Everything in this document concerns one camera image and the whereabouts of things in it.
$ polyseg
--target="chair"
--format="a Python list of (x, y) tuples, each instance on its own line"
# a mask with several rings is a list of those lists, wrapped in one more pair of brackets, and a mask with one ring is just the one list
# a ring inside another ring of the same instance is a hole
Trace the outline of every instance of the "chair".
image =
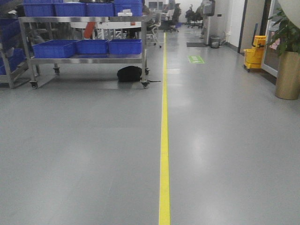
[(175, 9), (170, 9), (169, 11), (168, 11), (168, 13), (167, 13), (167, 17), (168, 17), (168, 19), (169, 18), (172, 18), (171, 20), (168, 20), (168, 25), (169, 25), (169, 28), (168, 29), (165, 29), (164, 30), (164, 32), (167, 32), (167, 31), (169, 31), (169, 32), (171, 32), (172, 33), (172, 31), (177, 31), (177, 32), (179, 32), (179, 30), (177, 30), (176, 28), (175, 28), (175, 25), (178, 23), (178, 21), (179, 21), (179, 16), (180, 16), (180, 11), (179, 11), (180, 9), (178, 9), (178, 8), (175, 8)]
[(201, 16), (199, 13), (196, 12), (196, 13), (193, 15), (193, 17), (192, 17), (192, 21), (194, 21), (194, 23), (191, 24), (191, 25), (188, 25), (187, 27), (191, 27), (191, 28), (193, 28), (193, 27), (202, 28), (202, 23), (201, 23), (202, 20), (203, 20), (202, 16)]
[(147, 31), (146, 37), (147, 39), (152, 39), (154, 41), (154, 45), (158, 43), (158, 28), (161, 26), (161, 13), (156, 13), (154, 24), (147, 27), (151, 30)]

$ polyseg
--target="black bag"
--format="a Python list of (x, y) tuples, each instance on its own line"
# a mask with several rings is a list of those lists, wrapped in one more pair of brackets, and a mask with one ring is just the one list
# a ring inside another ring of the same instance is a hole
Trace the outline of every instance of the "black bag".
[(135, 66), (122, 68), (118, 71), (119, 82), (137, 82), (140, 81), (142, 69)]

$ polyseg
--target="caster wheel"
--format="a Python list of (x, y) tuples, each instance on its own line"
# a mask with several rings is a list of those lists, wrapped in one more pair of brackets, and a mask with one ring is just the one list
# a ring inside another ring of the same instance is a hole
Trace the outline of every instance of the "caster wheel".
[(38, 89), (38, 83), (36, 81), (30, 81), (32, 89)]

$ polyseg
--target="trash can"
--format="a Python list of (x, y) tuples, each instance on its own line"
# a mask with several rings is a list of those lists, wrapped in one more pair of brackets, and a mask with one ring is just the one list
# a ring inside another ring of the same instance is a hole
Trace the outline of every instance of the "trash can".
[(218, 35), (211, 35), (210, 36), (210, 47), (211, 48), (219, 48), (221, 42), (221, 38)]

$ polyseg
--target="orange object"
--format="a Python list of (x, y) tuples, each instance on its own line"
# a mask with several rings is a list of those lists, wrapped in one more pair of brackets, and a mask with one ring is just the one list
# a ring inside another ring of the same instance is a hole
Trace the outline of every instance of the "orange object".
[(96, 22), (88, 22), (83, 33), (84, 38), (89, 39), (92, 36), (95, 24)]

